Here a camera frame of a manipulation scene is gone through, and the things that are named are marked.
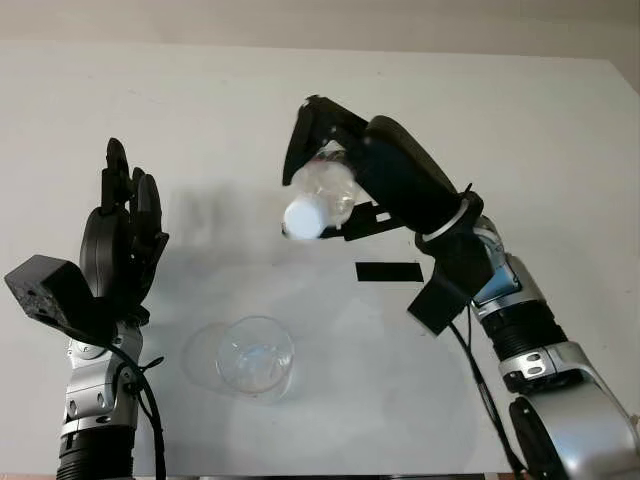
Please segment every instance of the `black cable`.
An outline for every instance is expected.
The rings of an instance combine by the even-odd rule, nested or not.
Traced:
[[[142,409],[142,411],[144,412],[144,414],[147,416],[147,418],[149,419],[149,421],[152,421],[151,419],[151,413],[149,412],[149,410],[147,409],[147,406],[144,403],[144,400],[142,399],[142,395],[140,395],[140,392],[136,393],[136,398],[138,399],[138,403],[140,404],[140,408]]]
[[[467,306],[467,315],[468,315],[467,320],[469,322],[469,341],[470,341],[471,340],[471,328],[470,328],[471,327],[471,321],[470,321],[471,311],[469,306]],[[451,329],[456,339],[462,346],[462,349],[464,350],[465,354],[467,355],[467,359],[469,360],[469,365],[471,366],[471,371],[473,372],[474,380],[476,382],[476,385],[478,386],[478,391],[480,392],[480,396],[482,398],[482,403],[484,404],[485,410],[487,411],[487,414],[491,419],[491,423],[493,423],[493,426],[496,429],[498,438],[500,440],[500,443],[502,444],[502,448],[507,457],[507,461],[509,462],[509,466],[511,467],[511,470],[513,470],[515,477],[518,479],[521,479],[523,478],[523,475],[522,475],[523,472],[526,472],[526,468],[524,464],[520,461],[518,456],[515,454],[513,449],[511,448],[511,445],[509,444],[509,438],[507,437],[507,433],[504,430],[504,425],[502,423],[502,419],[500,418],[500,413],[498,412],[498,408],[496,407],[496,404],[493,400],[493,396],[491,395],[491,391],[489,390],[489,387],[487,386],[484,380],[482,372],[480,371],[480,368],[476,363],[476,359],[474,358],[473,353],[471,353],[470,342],[469,344],[467,344],[464,341],[464,338],[462,337],[462,335],[460,334],[460,331],[457,329],[455,325],[449,324],[449,328]]]
[[[137,363],[124,351],[112,344],[105,345],[105,348],[110,352],[113,352],[131,369],[136,377],[139,385],[142,387],[144,394],[149,402],[149,410],[143,408],[145,414],[149,417],[149,422],[153,428],[153,445],[155,450],[155,463],[156,463],[156,479],[165,480],[167,478],[167,469],[164,463],[164,438],[162,436],[162,423],[160,421],[160,411],[158,410],[158,404],[156,398],[151,390],[151,385],[144,376],[142,369]]]
[[[119,363],[116,367],[116,371],[113,374],[113,380],[111,380],[111,385],[113,387],[113,398],[116,398],[118,396],[118,379],[120,378],[122,370],[124,370],[124,367],[126,366],[127,364],[124,362]]]
[[[471,350],[471,308],[467,305],[467,346]]]

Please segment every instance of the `cup rim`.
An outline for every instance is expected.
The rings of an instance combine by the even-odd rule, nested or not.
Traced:
[[[220,358],[219,352],[220,352],[220,346],[222,345],[222,340],[224,340],[224,337],[227,335],[227,333],[233,329],[234,327],[238,326],[239,324],[247,321],[247,320],[252,320],[252,319],[265,319],[270,321],[271,323],[275,324],[280,331],[282,331],[282,333],[284,333],[287,342],[289,343],[290,347],[291,347],[291,361],[289,362],[289,365],[287,365],[287,369],[283,372],[282,376],[280,377],[280,379],[273,383],[272,385],[270,385],[269,387],[260,389],[260,390],[252,390],[251,392],[247,392],[245,390],[242,390],[240,388],[238,388],[236,385],[234,385],[228,378],[225,377],[222,368],[220,368],[220,363],[218,361],[218,359]],[[245,317],[242,317],[239,320],[236,320],[235,322],[233,322],[231,325],[229,325],[225,331],[224,334],[222,336],[222,340],[219,342],[219,345],[217,347],[216,350],[216,371],[218,372],[218,375],[220,375],[220,378],[222,378],[222,380],[224,381],[224,383],[231,388],[234,392],[238,392],[241,393],[243,395],[249,395],[249,396],[255,396],[255,395],[260,395],[261,393],[266,393],[269,392],[270,390],[273,390],[274,388],[276,388],[280,383],[282,383],[283,381],[286,381],[289,377],[289,374],[291,373],[291,369],[293,368],[293,360],[295,358],[295,345],[293,343],[293,340],[291,339],[291,335],[289,334],[289,331],[285,328],[285,326],[277,319],[273,318],[273,317],[269,317],[268,315],[247,315]]]

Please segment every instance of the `silver metal arm segment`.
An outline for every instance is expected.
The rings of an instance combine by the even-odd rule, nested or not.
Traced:
[[[114,345],[137,361],[142,350],[140,330],[124,322],[117,327]],[[67,354],[73,370],[67,386],[62,435],[115,425],[135,429],[137,399],[126,388],[133,383],[133,373],[123,367],[122,360],[102,347],[77,340],[69,342]]]
[[[495,275],[472,308],[494,341],[507,387],[522,394],[510,413],[532,474],[640,478],[640,439],[627,412],[580,345],[555,325],[542,292],[520,259],[505,253],[493,223],[481,217],[474,233],[484,241]],[[538,319],[536,312],[545,314]],[[540,329],[558,328],[552,336],[561,341],[545,344],[537,320]],[[523,329],[517,330],[520,323]],[[528,336],[535,348],[514,339],[516,333]]]
[[[116,327],[113,345],[137,362],[142,350],[139,328],[124,321]],[[71,340],[67,354],[73,370],[57,478],[131,478],[138,422],[135,374],[104,347]]]

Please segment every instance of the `white bottle cap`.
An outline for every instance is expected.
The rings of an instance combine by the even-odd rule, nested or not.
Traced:
[[[315,195],[301,195],[284,211],[284,229],[297,240],[318,238],[329,225],[326,200]]]

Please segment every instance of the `plastic bottle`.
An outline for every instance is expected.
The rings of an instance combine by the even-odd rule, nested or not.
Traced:
[[[325,228],[349,219],[359,186],[346,164],[345,150],[331,141],[291,180],[298,196],[284,212],[284,230],[290,238],[318,238]]]

